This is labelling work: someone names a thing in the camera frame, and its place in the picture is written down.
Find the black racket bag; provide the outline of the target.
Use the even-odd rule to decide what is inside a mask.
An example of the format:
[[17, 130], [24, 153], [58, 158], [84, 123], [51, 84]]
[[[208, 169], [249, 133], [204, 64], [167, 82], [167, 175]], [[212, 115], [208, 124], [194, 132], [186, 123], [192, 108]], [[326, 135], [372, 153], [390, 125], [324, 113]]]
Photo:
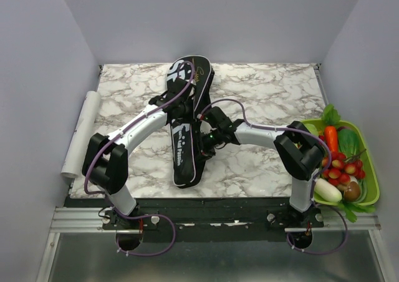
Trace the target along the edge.
[[206, 158], [201, 154], [201, 123], [197, 116], [211, 103], [209, 90], [214, 70], [209, 59], [204, 56], [184, 56], [174, 61], [165, 80], [167, 99], [171, 99], [185, 86], [177, 79], [188, 81], [192, 68], [195, 69], [195, 86], [176, 100], [183, 103], [185, 111], [170, 119], [173, 183], [178, 188], [199, 184], [203, 174]]

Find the white shuttlecock tube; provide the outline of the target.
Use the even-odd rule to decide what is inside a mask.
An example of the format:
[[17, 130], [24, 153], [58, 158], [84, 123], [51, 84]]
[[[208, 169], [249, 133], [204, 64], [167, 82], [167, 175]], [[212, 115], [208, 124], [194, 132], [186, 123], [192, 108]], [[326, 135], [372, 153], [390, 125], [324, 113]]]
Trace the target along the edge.
[[63, 177], [77, 178], [81, 173], [95, 118], [100, 107], [100, 101], [101, 96], [98, 92], [87, 92], [61, 170]]

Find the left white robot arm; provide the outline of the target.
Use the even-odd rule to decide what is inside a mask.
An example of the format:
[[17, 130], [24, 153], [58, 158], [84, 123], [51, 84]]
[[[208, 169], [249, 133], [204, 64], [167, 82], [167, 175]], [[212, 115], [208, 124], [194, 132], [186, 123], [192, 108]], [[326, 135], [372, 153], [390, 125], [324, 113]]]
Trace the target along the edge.
[[137, 201], [126, 186], [129, 156], [152, 133], [186, 114], [191, 90], [190, 83], [167, 90], [150, 99], [144, 110], [121, 128], [108, 135], [96, 133], [89, 140], [82, 167], [85, 191], [89, 183], [98, 187], [125, 229], [138, 223]]

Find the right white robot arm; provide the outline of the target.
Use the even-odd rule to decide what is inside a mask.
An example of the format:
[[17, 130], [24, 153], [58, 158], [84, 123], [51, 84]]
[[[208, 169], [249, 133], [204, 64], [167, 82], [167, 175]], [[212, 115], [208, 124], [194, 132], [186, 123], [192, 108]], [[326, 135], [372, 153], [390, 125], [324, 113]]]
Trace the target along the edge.
[[211, 107], [197, 116], [212, 130], [202, 136], [201, 154], [208, 156], [217, 145], [256, 145], [275, 150], [291, 176], [290, 209], [287, 221], [300, 227], [309, 220], [314, 176], [321, 166], [325, 149], [305, 125], [293, 121], [287, 126], [266, 127], [250, 124], [245, 118], [232, 121], [219, 107]]

